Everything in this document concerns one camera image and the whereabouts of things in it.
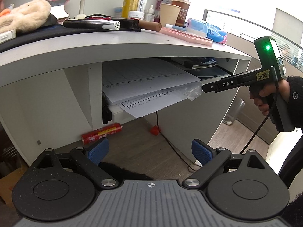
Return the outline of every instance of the black fuzzy sleeve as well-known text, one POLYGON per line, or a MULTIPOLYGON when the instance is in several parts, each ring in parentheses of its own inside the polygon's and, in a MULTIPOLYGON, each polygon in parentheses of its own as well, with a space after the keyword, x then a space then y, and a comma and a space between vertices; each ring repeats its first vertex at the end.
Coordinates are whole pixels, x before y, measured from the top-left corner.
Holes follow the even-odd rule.
POLYGON ((288 113, 292 123, 297 128, 303 128, 303 78, 290 76, 287 78, 290 86, 288 113))

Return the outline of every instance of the brown drink cup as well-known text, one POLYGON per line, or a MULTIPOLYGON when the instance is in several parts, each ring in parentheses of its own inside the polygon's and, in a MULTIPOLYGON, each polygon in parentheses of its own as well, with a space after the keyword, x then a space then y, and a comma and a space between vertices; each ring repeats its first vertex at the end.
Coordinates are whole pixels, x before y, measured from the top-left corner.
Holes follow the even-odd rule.
POLYGON ((176 21, 176 26, 184 27, 185 24, 185 19, 187 16, 187 12, 189 9, 190 1, 187 0, 171 0, 172 5, 179 6, 181 7, 177 21, 176 21))

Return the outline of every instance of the hand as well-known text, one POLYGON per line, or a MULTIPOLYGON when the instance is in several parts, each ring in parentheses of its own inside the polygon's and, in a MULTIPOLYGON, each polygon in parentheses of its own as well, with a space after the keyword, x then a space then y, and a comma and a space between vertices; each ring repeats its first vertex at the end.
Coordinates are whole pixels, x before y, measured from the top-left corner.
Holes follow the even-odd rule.
MULTIPOLYGON (((272 93, 277 91, 276 86, 274 83, 267 83, 264 85, 264 88, 260 90, 259 96, 267 97, 272 93)), ((288 103, 289 95, 290 95, 290 87, 289 83, 286 80, 279 81, 279 93, 281 94, 282 98, 288 103)), ((264 116, 267 116, 269 113, 269 105, 266 103, 264 104, 262 99, 258 97, 254 97, 253 94, 249 93, 249 98, 254 99, 254 104, 258 106, 259 110, 262 112, 264 116)))

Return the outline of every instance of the white desk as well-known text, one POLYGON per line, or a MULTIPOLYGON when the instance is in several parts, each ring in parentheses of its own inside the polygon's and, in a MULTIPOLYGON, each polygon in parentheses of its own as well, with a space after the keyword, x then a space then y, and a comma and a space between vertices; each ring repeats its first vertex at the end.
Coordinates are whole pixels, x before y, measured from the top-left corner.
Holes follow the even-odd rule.
MULTIPOLYGON (((226 45, 206 47, 146 30, 42 40, 0 54, 0 121, 31 164, 45 148, 70 144, 102 127, 102 62, 170 56, 221 58, 219 65, 232 73, 245 71, 251 59, 226 45)), ((163 133, 195 161, 191 141, 209 142, 236 92, 204 93, 164 108, 163 133)), ((146 119, 155 124, 153 114, 146 119)))

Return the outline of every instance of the clear plastic trash bin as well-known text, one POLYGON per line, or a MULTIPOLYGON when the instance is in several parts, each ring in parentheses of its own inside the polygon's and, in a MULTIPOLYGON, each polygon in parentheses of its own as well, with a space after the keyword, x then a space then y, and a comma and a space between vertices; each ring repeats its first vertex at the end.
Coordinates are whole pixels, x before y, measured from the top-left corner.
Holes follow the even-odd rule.
POLYGON ((244 106, 245 102, 236 96, 222 122, 226 125, 232 125, 244 106))

